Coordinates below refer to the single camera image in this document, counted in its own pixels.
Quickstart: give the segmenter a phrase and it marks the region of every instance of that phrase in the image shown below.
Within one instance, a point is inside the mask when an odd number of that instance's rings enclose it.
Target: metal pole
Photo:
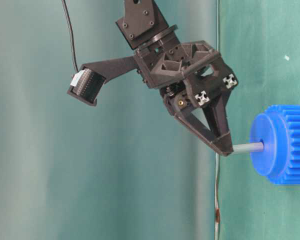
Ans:
[[[262,142],[233,145],[232,154],[246,154],[252,152],[263,152],[265,146]]]

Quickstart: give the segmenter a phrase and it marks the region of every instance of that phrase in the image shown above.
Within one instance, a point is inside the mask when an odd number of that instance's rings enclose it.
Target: blue gear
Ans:
[[[277,185],[300,184],[300,105],[272,105],[256,116],[250,142],[264,144],[250,154],[260,175]]]

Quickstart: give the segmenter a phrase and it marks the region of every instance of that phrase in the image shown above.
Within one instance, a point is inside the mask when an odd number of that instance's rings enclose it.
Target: fabric backdrop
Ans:
[[[268,106],[300,105],[300,0],[221,0],[220,50],[240,81],[227,109],[234,143]],[[248,154],[220,167],[221,240],[300,239],[300,186],[273,185]]]
[[[157,0],[182,42],[216,45],[214,0]],[[132,51],[122,0],[68,0],[78,64]],[[60,0],[0,1],[0,240],[185,240],[214,234],[214,156],[135,71],[96,108],[74,73]]]

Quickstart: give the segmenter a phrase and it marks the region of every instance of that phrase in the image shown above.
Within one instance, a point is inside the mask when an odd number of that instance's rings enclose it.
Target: black cable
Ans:
[[[74,70],[77,73],[79,71],[78,71],[78,65],[77,65],[77,59],[76,59],[74,32],[72,30],[72,25],[71,25],[71,21],[70,21],[70,17],[69,17],[69,12],[68,12],[68,8],[67,8],[66,0],[61,0],[61,2],[62,2],[62,5],[63,5],[63,10],[64,10],[64,14],[65,14],[65,17],[66,17],[66,21],[67,21],[68,28],[69,28],[69,33],[70,33],[72,63],[73,63]]]

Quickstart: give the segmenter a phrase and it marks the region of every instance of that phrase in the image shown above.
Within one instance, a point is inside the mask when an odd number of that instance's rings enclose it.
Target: gear teeth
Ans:
[[[279,114],[284,120],[289,136],[288,162],[283,173],[276,178],[268,179],[274,184],[300,184],[300,105],[273,105],[266,113]]]

